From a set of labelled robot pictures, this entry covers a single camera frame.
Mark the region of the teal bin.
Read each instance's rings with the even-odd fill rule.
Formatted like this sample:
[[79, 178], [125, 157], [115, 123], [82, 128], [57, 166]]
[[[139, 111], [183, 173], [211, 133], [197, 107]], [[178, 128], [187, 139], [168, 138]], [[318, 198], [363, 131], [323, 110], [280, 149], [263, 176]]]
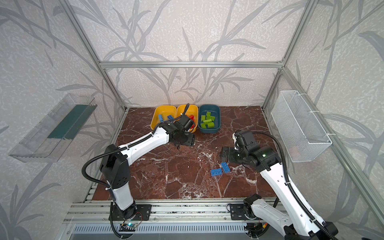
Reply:
[[[207, 112], [211, 112], [211, 116], [215, 117], [215, 121], [213, 122], [215, 124], [214, 128], [201, 128], [201, 115], [206, 115]], [[221, 110], [220, 107], [217, 105], [201, 105], [199, 108], [199, 125], [198, 125], [200, 132], [204, 134], [216, 134], [219, 132], [219, 129], [221, 127]]]

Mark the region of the middle yellow bin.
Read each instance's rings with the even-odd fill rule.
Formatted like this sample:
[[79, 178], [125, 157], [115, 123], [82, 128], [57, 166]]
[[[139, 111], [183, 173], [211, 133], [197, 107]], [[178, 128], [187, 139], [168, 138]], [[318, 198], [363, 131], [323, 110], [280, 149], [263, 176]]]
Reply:
[[[177, 112], [176, 112], [175, 117], [179, 117], [179, 116], [184, 112], [185, 107], [186, 107], [186, 104], [178, 106], [178, 107], [177, 107]], [[190, 104], [190, 105], [189, 105], [189, 108], [188, 108], [188, 110], [187, 110], [187, 112], [186, 112], [186, 115], [187, 115], [191, 120], [194, 121], [194, 124], [193, 124], [193, 127], [194, 127], [194, 128], [193, 128], [193, 129], [192, 129], [192, 128], [189, 129], [189, 132], [194, 133], [194, 132], [196, 131], [197, 127], [198, 127], [198, 121], [199, 121], [199, 118], [198, 118], [198, 116], [199, 116], [199, 108], [198, 108], [196, 105], [192, 105], [192, 104]]]

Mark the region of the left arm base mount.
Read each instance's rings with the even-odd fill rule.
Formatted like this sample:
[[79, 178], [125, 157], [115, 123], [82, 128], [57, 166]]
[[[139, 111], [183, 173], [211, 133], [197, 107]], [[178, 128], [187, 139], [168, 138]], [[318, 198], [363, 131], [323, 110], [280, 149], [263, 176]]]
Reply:
[[109, 220], [112, 221], [148, 221], [151, 215], [152, 205], [132, 204], [126, 210], [120, 210], [116, 204], [110, 209]]

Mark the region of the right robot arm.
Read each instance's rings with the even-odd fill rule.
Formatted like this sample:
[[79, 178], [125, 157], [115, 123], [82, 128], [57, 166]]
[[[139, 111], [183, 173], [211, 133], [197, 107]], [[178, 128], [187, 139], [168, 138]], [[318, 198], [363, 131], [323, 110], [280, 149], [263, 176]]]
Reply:
[[247, 220], [263, 220], [286, 240], [334, 240], [338, 229], [326, 222], [300, 193], [288, 174], [287, 161], [282, 146], [274, 136], [270, 138], [278, 146], [261, 147], [254, 135], [256, 131], [233, 133], [234, 147], [223, 147], [221, 157], [225, 161], [249, 166], [258, 172], [275, 192], [276, 202], [282, 203], [285, 212], [268, 204], [254, 194], [243, 201], [240, 215]]

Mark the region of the left yellow bin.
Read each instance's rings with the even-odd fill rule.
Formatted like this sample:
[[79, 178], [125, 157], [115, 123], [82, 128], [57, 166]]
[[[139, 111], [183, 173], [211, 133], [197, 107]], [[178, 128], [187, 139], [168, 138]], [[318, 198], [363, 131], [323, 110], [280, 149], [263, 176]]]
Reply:
[[151, 121], [151, 129], [153, 130], [157, 124], [160, 123], [158, 119], [158, 115], [161, 114], [163, 116], [164, 121], [168, 120], [168, 116], [172, 115], [175, 117], [177, 112], [177, 108], [175, 106], [171, 105], [162, 105], [155, 109], [155, 112], [153, 114], [153, 118]]

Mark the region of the clear acrylic shelf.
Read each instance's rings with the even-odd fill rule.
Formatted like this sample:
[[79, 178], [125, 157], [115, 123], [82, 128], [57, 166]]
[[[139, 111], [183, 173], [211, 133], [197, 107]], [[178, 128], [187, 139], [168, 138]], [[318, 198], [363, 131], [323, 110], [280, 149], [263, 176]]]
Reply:
[[94, 97], [67, 94], [9, 156], [23, 163], [56, 163], [96, 108]]

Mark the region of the yellow bin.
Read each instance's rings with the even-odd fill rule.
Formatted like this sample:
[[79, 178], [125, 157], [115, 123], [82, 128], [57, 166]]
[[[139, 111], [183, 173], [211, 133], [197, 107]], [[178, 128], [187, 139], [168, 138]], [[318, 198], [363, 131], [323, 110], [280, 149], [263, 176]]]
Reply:
[[[176, 112], [175, 117], [179, 117], [179, 116], [184, 112], [185, 107], [186, 107], [186, 104], [178, 106], [178, 107], [177, 107], [177, 112]], [[192, 105], [192, 104], [190, 104], [190, 105], [189, 105], [189, 108], [188, 108], [188, 110], [187, 110], [187, 112], [186, 112], [186, 115], [187, 115], [191, 120], [194, 121], [194, 124], [193, 124], [193, 127], [194, 127], [194, 128], [193, 128], [193, 129], [192, 129], [192, 128], [189, 129], [189, 132], [194, 133], [194, 132], [196, 131], [197, 127], [198, 127], [198, 121], [199, 121], [199, 118], [198, 118], [198, 116], [199, 116], [199, 108], [198, 108], [196, 105]]]
[[172, 115], [175, 117], [177, 112], [177, 108], [175, 106], [171, 105], [162, 105], [155, 109], [155, 112], [153, 114], [153, 118], [151, 121], [151, 129], [153, 130], [157, 124], [160, 123], [158, 119], [158, 115], [161, 114], [163, 116], [164, 121], [168, 120], [168, 116]]

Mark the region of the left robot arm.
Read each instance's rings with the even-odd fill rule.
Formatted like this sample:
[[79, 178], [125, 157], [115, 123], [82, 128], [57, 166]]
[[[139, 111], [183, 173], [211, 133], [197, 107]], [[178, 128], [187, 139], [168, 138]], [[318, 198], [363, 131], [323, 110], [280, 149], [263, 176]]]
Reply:
[[[172, 143], [175, 146], [192, 147], [195, 144], [195, 135], [189, 131], [193, 121], [187, 116], [186, 107], [179, 117], [163, 121], [147, 135], [119, 147], [110, 145], [109, 151], [88, 160], [82, 167], [82, 175], [87, 180], [103, 185], [113, 198], [121, 211], [127, 211], [134, 205], [129, 181], [131, 179], [130, 166], [157, 147]], [[101, 181], [87, 174], [87, 167], [101, 159], [100, 171], [105, 179]]]

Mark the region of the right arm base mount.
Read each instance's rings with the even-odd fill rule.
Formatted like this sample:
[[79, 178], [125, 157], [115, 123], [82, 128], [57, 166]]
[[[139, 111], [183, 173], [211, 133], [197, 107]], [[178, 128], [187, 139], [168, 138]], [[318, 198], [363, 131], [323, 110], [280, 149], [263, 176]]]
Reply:
[[256, 219], [256, 217], [251, 218], [246, 215], [244, 204], [228, 204], [228, 211], [233, 221], [251, 221]]

